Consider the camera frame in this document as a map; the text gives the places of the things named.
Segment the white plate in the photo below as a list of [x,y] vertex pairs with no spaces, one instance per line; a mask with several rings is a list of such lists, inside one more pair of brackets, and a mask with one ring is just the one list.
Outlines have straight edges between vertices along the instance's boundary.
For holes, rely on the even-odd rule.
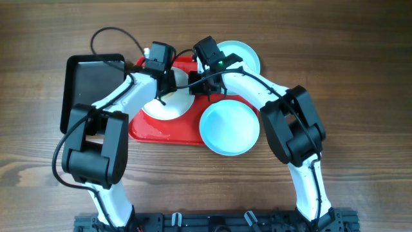
[[188,88],[177,89],[161,97],[165,105],[155,99],[145,104],[142,110],[154,119],[168,121],[186,113],[192,106],[194,98],[195,96],[189,93]]

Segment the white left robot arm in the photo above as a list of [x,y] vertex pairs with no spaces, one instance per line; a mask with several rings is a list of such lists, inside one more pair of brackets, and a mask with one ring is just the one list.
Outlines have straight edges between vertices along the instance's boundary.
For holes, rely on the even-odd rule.
[[98,210],[92,227],[101,231],[138,231],[135,209],[126,197],[122,177],[128,160],[130,120],[148,102],[176,90],[171,69],[175,49],[153,42],[143,67],[129,71],[112,62],[123,83],[93,104],[78,103],[54,154],[75,183],[86,190]]

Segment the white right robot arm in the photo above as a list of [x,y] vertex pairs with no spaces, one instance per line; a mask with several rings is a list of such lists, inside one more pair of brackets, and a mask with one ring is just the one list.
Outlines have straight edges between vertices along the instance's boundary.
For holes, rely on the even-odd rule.
[[208,36],[193,46],[201,66],[196,85],[208,83],[234,92],[259,110],[273,154],[288,165],[300,214],[317,226],[332,205],[321,173],[322,142],[326,132],[310,94],[269,81],[235,53],[224,54]]

